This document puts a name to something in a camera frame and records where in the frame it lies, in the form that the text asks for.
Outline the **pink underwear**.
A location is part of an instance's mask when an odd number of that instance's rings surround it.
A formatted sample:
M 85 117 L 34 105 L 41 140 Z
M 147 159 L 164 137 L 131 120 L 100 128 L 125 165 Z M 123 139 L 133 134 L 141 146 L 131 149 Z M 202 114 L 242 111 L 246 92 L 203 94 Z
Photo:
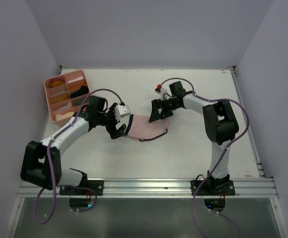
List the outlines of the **pink underwear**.
M 125 135 L 135 141 L 152 141 L 168 133 L 170 122 L 157 120 L 149 122 L 149 117 L 131 114 Z

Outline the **olive green underwear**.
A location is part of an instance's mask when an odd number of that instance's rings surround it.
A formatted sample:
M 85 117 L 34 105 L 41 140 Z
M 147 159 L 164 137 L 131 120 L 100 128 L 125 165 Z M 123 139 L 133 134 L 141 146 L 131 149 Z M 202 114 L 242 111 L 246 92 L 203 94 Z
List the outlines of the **olive green underwear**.
M 83 100 L 84 100 L 84 98 L 75 99 L 75 100 L 72 101 L 72 105 L 74 107 L 80 106 L 82 104 Z

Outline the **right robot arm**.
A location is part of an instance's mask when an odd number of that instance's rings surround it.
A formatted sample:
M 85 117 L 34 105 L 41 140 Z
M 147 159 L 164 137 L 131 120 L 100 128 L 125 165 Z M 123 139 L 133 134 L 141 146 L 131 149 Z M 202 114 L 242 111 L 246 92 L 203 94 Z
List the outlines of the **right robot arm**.
M 186 91 L 180 81 L 170 84 L 169 89 L 157 85 L 159 99 L 152 100 L 149 122 L 173 116 L 179 108 L 193 110 L 204 118 L 205 131 L 212 143 L 211 165 L 203 180 L 192 180 L 192 194 L 198 196 L 235 195 L 233 181 L 228 170 L 228 144 L 235 138 L 239 125 L 229 101 L 207 102 Z

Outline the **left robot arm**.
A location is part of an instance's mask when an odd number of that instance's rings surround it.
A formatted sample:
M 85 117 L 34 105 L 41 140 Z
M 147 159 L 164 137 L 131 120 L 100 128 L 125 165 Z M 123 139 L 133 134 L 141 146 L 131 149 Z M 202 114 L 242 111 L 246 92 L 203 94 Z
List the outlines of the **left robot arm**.
M 125 103 L 113 103 L 106 108 L 106 104 L 105 98 L 91 96 L 53 135 L 40 142 L 30 141 L 25 148 L 21 179 L 47 190 L 71 187 L 76 194 L 86 193 L 87 174 L 76 169 L 63 169 L 61 157 L 79 138 L 97 126 L 105 127 L 111 139 L 125 136 L 126 125 L 117 127 L 117 124 L 130 115 L 129 107 Z

